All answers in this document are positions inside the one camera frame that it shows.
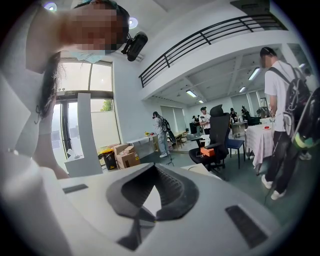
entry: floor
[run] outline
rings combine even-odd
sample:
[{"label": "floor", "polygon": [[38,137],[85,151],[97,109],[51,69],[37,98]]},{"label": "floor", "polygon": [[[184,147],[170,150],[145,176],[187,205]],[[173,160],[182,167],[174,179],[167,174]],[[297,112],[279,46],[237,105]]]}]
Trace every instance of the floor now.
[{"label": "floor", "polygon": [[[266,159],[260,169],[260,175],[256,176],[254,166],[252,164],[253,157],[244,162],[243,154],[240,154],[240,169],[238,169],[237,155],[232,155],[232,158],[227,156],[225,159],[225,176],[228,182],[245,192],[262,205],[265,206],[275,215],[281,225],[292,221],[299,216],[300,210],[304,209],[304,205],[308,202],[310,191],[318,179],[318,166],[320,165],[319,149],[311,150],[313,155],[312,160],[298,160],[297,168],[288,185],[286,195],[273,201],[270,196],[272,191],[266,189],[261,183],[261,175],[268,169],[270,159]],[[152,153],[141,159],[141,163],[161,163],[167,164],[170,162],[169,157],[159,158],[158,152]],[[187,153],[172,152],[172,162],[175,167],[183,167],[193,165],[194,162],[190,159]]]}]

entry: black backpack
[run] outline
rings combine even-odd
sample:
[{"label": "black backpack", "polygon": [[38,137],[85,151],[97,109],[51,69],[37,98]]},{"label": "black backpack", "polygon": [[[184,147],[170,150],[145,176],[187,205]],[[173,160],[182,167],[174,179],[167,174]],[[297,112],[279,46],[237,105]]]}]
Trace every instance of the black backpack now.
[{"label": "black backpack", "polygon": [[292,141],[295,140],[297,133],[301,133],[301,122],[302,116],[305,114],[304,109],[309,104],[309,98],[311,96],[308,86],[303,80],[303,76],[299,70],[294,69],[292,66],[294,79],[289,81],[278,69],[275,67],[269,68],[269,71],[276,73],[285,82],[289,84],[286,90],[285,99],[285,112],[283,112],[283,121],[285,131]]}]

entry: tree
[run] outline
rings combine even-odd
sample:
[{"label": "tree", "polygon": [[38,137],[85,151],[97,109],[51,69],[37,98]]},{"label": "tree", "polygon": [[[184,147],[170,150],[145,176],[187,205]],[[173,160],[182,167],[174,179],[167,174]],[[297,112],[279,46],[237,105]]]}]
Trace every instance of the tree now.
[{"label": "tree", "polygon": [[103,112],[103,111],[112,111],[111,99],[104,100],[102,108],[100,109],[100,111],[101,112]]}]

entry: black office chair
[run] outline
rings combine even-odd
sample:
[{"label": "black office chair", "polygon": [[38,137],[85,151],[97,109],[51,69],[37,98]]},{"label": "black office chair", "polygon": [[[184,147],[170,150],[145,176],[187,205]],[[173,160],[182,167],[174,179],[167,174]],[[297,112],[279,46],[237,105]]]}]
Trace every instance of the black office chair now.
[{"label": "black office chair", "polygon": [[[226,167],[225,158],[229,154],[227,138],[230,132],[230,114],[224,113],[221,107],[222,105],[218,105],[210,110],[210,145],[204,147],[204,143],[201,143],[201,138],[192,139],[191,141],[197,142],[198,148],[191,149],[189,151],[189,156],[196,164],[203,164],[209,172],[213,172],[221,179],[226,180],[225,176],[220,173],[219,170],[220,167],[223,169]],[[204,147],[205,149],[214,149],[215,155],[201,156],[201,147]]]}]

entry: window frame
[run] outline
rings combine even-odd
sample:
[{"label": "window frame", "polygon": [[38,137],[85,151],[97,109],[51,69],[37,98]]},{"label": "window frame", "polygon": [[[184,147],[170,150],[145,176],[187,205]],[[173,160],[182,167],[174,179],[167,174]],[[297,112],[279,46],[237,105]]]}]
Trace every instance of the window frame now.
[{"label": "window frame", "polygon": [[104,65],[111,67],[111,88],[112,91],[103,91],[103,90],[90,90],[90,83],[91,83],[91,74],[92,74],[92,68],[93,65],[91,62],[88,62],[86,60],[77,60],[76,58],[62,58],[61,63],[89,63],[90,66],[90,72],[88,76],[88,89],[87,90],[64,90],[64,91],[57,91],[56,92],[56,99],[55,104],[61,104],[60,107],[60,125],[61,125],[61,140],[62,140],[62,146],[64,150],[64,154],[66,159],[70,156],[67,152],[69,149],[72,150],[72,144],[71,144],[71,138],[69,133],[69,116],[68,116],[68,109],[69,109],[69,103],[75,103],[78,102],[78,94],[85,93],[90,94],[90,99],[101,99],[101,100],[111,100],[111,106],[112,106],[112,112],[114,112],[114,118],[115,118],[115,124],[116,129],[119,137],[119,141],[121,142],[119,127],[118,127],[118,120],[116,115],[116,109],[115,109],[115,102],[114,102],[114,80],[113,80],[113,65],[111,62],[107,61],[97,61],[94,64],[95,65]]}]

